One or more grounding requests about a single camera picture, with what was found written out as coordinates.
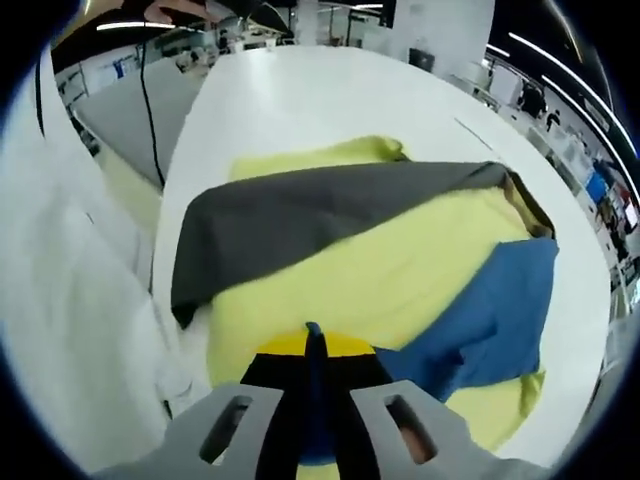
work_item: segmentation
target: yellow garment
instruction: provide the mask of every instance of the yellow garment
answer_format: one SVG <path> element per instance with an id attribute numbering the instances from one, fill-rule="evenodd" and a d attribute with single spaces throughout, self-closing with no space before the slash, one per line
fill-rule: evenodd
<path id="1" fill-rule="evenodd" d="M 262 177 L 307 168 L 392 162 L 402 155 L 403 147 L 397 140 L 378 136 L 360 137 L 303 154 L 295 152 L 260 158 L 239 158 L 231 167 L 229 180 Z"/>
<path id="2" fill-rule="evenodd" d="M 260 345 L 306 322 L 377 347 L 409 343 L 455 299 L 498 238 L 528 238 L 502 191 L 452 192 L 222 292 L 209 338 L 214 383 L 238 381 Z"/>
<path id="3" fill-rule="evenodd" d="M 390 161 L 392 139 L 365 137 L 309 153 L 237 161 L 232 180 L 295 169 Z M 207 362 L 212 384 L 239 381 L 257 349 L 316 322 L 325 332 L 398 349 L 424 331 L 484 264 L 496 243 L 529 239 L 499 188 L 451 192 L 213 301 Z M 533 408 L 544 375 L 457 391 L 447 402 L 474 440 L 495 449 Z M 335 465 L 298 478 L 338 479 Z"/>

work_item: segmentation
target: white table surface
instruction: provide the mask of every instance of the white table surface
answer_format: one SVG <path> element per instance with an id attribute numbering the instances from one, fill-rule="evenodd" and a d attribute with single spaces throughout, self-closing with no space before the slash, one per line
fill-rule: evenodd
<path id="1" fill-rule="evenodd" d="M 171 316 L 173 262 L 191 200 L 227 181 L 233 160 L 325 147 L 361 135 L 395 137 L 416 161 L 500 161 L 553 221 L 560 248 L 541 344 L 547 369 L 535 410 L 498 454 L 551 465 L 589 403 L 609 323 L 609 274 L 584 213 L 547 161 L 504 119 L 413 66 L 353 48 L 278 47 L 225 55 L 186 119 L 164 190 L 154 294 Z M 202 317 L 183 348 L 206 377 Z"/>

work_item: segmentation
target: gray garment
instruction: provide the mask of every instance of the gray garment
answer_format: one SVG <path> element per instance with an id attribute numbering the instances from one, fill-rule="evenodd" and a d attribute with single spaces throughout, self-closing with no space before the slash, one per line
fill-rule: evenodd
<path id="1" fill-rule="evenodd" d="M 440 194 L 502 186 L 508 178 L 497 163 L 398 161 L 287 172 L 207 190 L 182 223 L 173 313 L 186 328 L 200 305 L 227 288 L 275 273 Z"/>

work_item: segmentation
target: white cloth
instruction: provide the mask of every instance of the white cloth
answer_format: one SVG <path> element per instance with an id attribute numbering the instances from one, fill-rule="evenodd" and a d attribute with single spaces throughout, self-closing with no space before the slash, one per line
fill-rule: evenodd
<path id="1" fill-rule="evenodd" d="M 57 98 L 49 87 L 43 68 L 43 107 Z M 177 414 L 206 389 L 180 368 L 175 327 L 159 322 L 123 255 L 129 227 L 108 217 L 123 212 L 99 168 L 60 136 L 56 122 L 69 119 L 47 113 L 45 140 L 32 72 L 0 139 L 1 343 L 36 417 L 94 472 L 155 448 L 169 421 L 162 401 Z"/>
<path id="2" fill-rule="evenodd" d="M 55 163 L 54 173 L 65 190 L 86 210 L 109 245 L 129 268 L 136 272 L 143 285 L 148 287 L 151 274 L 151 240 L 137 227 L 128 213 L 113 201 L 100 167 L 69 121 L 58 94 L 51 53 L 48 49 L 41 58 L 40 83 L 47 153 L 50 161 Z M 29 130 L 29 137 L 41 136 L 39 129 Z"/>

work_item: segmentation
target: blue garment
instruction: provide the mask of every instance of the blue garment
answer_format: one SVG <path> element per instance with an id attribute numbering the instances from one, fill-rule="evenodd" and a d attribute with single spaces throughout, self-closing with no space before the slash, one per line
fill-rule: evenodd
<path id="1" fill-rule="evenodd" d="M 376 349 L 379 361 L 440 401 L 536 372 L 557 252 L 546 238 L 497 245 L 431 327 L 399 351 Z"/>

